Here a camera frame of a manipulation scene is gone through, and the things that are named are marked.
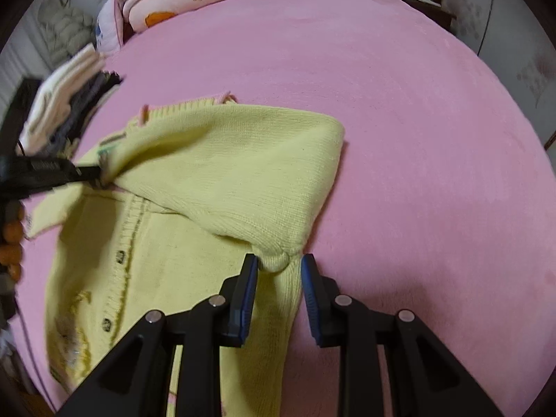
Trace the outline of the orange gloved left hand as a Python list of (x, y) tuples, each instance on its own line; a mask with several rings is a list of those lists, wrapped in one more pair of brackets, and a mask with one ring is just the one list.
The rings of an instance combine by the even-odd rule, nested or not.
[(3, 226), (0, 250), (1, 265), (7, 268), (8, 275), (18, 283), (23, 275), (22, 261), (24, 259), (23, 240), (25, 238), (24, 219), (25, 207), (17, 202), (16, 219), (6, 222)]

